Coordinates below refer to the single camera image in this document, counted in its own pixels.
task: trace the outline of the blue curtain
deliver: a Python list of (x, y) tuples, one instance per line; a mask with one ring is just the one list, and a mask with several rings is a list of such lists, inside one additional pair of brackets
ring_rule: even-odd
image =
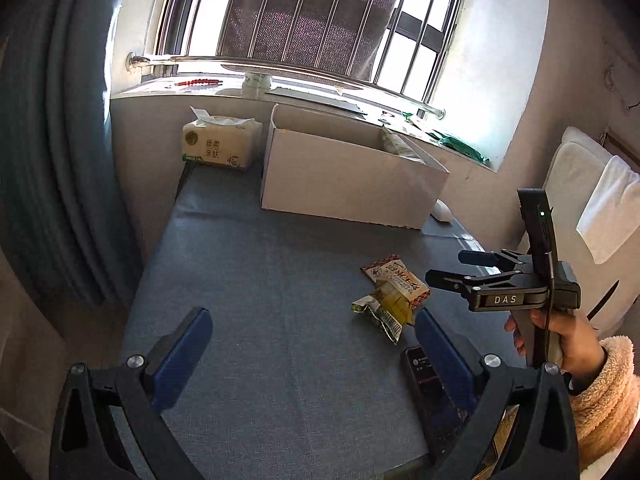
[(0, 67), (0, 242), (26, 290), (131, 304), (142, 260), (111, 145), (121, 0), (24, 0)]

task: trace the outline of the smartphone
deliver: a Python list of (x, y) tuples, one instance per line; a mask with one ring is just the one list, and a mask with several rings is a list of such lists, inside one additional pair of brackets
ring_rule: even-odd
[[(429, 460), (435, 464), (443, 460), (455, 446), (456, 439), (469, 418), (468, 414), (457, 409), (449, 400), (440, 378), (421, 346), (404, 350), (401, 366), (418, 411)], [(475, 476), (483, 473), (497, 460), (498, 453), (492, 440)]]

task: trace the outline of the computer mouse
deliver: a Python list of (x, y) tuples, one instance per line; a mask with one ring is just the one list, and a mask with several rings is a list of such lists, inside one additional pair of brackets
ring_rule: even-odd
[(451, 222), (453, 220), (453, 214), (442, 200), (436, 201), (431, 210), (431, 216), (439, 222)]

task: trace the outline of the open box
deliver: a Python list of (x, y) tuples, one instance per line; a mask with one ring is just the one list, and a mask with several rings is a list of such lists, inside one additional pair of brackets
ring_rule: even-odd
[(424, 164), (383, 151), (382, 128), (276, 105), (264, 155), (264, 209), (421, 229), (449, 171), (399, 134)]

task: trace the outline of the person's hand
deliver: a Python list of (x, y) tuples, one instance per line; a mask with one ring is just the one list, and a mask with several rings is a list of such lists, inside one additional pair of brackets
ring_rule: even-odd
[[(529, 315), (535, 326), (545, 328), (546, 312), (530, 310)], [(509, 316), (504, 329), (507, 332), (513, 331), (513, 345), (518, 349), (519, 355), (525, 355), (524, 338), (513, 316)], [(562, 368), (572, 375), (574, 388), (576, 390), (588, 388), (599, 375), (606, 360), (604, 350), (589, 321), (580, 313), (572, 316), (572, 314), (552, 310), (549, 330), (560, 335), (560, 346), (564, 354)]]

